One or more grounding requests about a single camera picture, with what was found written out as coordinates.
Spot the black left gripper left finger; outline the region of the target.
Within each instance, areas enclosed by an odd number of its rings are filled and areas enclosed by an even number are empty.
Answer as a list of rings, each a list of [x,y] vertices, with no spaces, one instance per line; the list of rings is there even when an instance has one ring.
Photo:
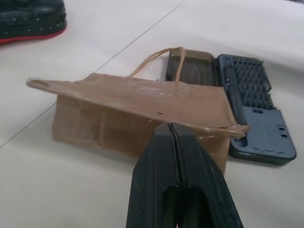
[[[176,227],[179,187],[174,138],[163,123],[133,170],[126,227]]]

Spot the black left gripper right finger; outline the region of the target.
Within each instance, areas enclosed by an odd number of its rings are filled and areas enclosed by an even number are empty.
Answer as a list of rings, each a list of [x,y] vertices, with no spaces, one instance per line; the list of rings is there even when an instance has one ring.
[[[241,228],[225,178],[191,129],[171,124],[181,197],[180,228]]]

